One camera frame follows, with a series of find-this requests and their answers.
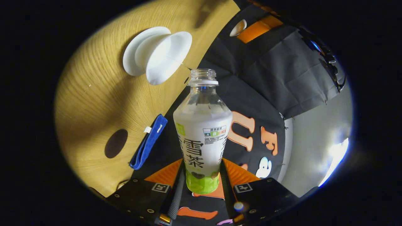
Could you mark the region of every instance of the wooden table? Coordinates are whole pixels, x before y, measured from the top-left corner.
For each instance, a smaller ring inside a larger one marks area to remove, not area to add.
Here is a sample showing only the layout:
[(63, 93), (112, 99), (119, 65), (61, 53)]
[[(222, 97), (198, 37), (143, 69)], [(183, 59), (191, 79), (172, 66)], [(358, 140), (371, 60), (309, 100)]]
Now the wooden table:
[[(153, 1), (103, 26), (78, 48), (59, 80), (55, 125), (66, 161), (87, 186), (107, 197), (130, 178), (128, 162), (145, 136), (144, 128), (158, 114), (165, 115), (187, 85), (185, 67), (158, 86), (150, 85), (145, 75), (128, 75), (122, 65), (128, 43), (155, 26), (172, 33), (187, 31), (193, 43), (183, 63), (197, 68), (238, 11), (232, 0)], [(127, 130), (127, 141), (119, 154), (108, 158), (105, 145), (120, 129)]]

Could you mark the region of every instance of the plastic bottle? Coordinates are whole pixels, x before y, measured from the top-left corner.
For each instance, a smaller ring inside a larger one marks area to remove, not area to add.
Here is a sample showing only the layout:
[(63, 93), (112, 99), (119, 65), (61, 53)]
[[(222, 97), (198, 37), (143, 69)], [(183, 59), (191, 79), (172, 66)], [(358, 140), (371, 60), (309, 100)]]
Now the plastic bottle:
[(190, 94), (173, 113), (190, 191), (208, 194), (219, 185), (219, 168), (232, 112), (216, 94), (211, 69), (191, 71)]

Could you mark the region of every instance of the blue cloth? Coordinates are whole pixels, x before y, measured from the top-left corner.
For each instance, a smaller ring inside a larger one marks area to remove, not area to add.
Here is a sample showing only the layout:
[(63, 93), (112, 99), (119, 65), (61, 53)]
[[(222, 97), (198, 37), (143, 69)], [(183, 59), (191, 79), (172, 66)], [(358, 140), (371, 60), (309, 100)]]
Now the blue cloth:
[(162, 130), (165, 128), (168, 120), (163, 117), (163, 115), (158, 115), (154, 121), (151, 132), (145, 135), (144, 140), (139, 146), (137, 152), (135, 152), (133, 158), (130, 161), (130, 167), (134, 170), (139, 170), (141, 166), (144, 164), (145, 160), (148, 158), (148, 155), (155, 144), (155, 141), (161, 134)]

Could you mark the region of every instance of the white cartoon logo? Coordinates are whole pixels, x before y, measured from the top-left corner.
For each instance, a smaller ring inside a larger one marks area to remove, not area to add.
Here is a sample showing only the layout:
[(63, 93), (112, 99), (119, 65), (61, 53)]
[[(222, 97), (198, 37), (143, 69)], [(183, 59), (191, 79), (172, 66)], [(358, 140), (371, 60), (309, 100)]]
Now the white cartoon logo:
[(268, 161), (266, 157), (262, 158), (260, 161), (260, 168), (257, 170), (255, 174), (258, 178), (267, 178), (268, 175), (271, 173), (272, 169), (272, 162), (271, 160)]

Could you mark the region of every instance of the green label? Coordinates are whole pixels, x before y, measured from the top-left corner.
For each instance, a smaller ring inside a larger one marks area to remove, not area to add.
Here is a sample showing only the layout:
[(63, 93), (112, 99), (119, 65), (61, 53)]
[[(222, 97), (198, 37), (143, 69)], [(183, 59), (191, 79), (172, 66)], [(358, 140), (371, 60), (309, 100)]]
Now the green label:
[(186, 133), (184, 132), (184, 126), (180, 125), (179, 123), (176, 123), (176, 129), (177, 132), (180, 133), (181, 135), (185, 136)]

